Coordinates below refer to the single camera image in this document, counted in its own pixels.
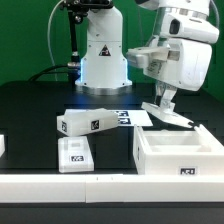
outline white box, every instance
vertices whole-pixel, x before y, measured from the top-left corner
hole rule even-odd
[[[0,157],[5,152],[5,140],[4,135],[0,135]]]
[[[66,110],[57,117],[57,130],[69,137],[86,135],[118,126],[118,115],[104,108],[75,112]]]
[[[135,126],[139,174],[224,175],[224,147],[202,125],[195,131],[143,131]]]
[[[87,137],[66,137],[58,140],[59,172],[93,171],[94,163]]]

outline green wall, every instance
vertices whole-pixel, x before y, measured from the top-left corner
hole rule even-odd
[[[0,84],[15,80],[28,80],[39,71],[50,67],[47,48],[47,23],[57,0],[7,0],[0,7]],[[223,12],[223,2],[216,0],[219,11]],[[128,48],[141,46],[150,37],[155,20],[155,12],[140,9],[134,0],[114,0],[115,6],[124,17],[123,53]],[[139,29],[138,10],[142,19],[143,33]],[[224,24],[221,14],[221,35],[213,46],[213,57],[204,88],[224,102]],[[87,21],[77,28],[81,56],[86,51]],[[56,64],[67,64],[70,60],[70,39],[66,10],[56,12],[52,24],[52,49]],[[66,80],[60,75],[59,80]],[[129,68],[129,78],[137,82],[151,82],[142,71]],[[53,80],[44,77],[42,80]]]

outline white foam block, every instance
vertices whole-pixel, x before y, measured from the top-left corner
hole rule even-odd
[[[86,202],[123,202],[123,174],[86,176]]]
[[[0,157],[5,152],[5,141],[4,141],[4,135],[0,135]]]
[[[57,130],[69,137],[86,135],[118,126],[118,115],[104,108],[74,112],[57,117]]]
[[[58,140],[59,172],[93,171],[94,163],[87,137],[66,137]]]
[[[85,182],[84,175],[0,175],[0,202],[85,202]]]

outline black table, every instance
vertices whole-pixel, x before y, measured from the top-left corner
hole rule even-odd
[[[0,87],[0,134],[6,152],[1,174],[58,174],[56,117],[66,109],[140,109],[153,102],[152,84],[135,84],[130,93],[93,96],[64,82],[11,82]],[[203,124],[224,144],[224,105],[203,90],[178,90],[175,111]],[[185,130],[150,115],[149,130]],[[136,173],[133,128],[89,134],[95,173]],[[1,223],[223,223],[223,203],[1,204]]]

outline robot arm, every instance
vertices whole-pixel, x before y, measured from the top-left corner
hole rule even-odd
[[[143,108],[157,118],[191,127],[190,120],[173,112],[177,88],[197,91],[203,84],[211,59],[211,46],[219,30],[206,21],[210,0],[135,0],[139,6],[157,9],[149,46],[130,49],[130,65],[157,80],[155,105]]]

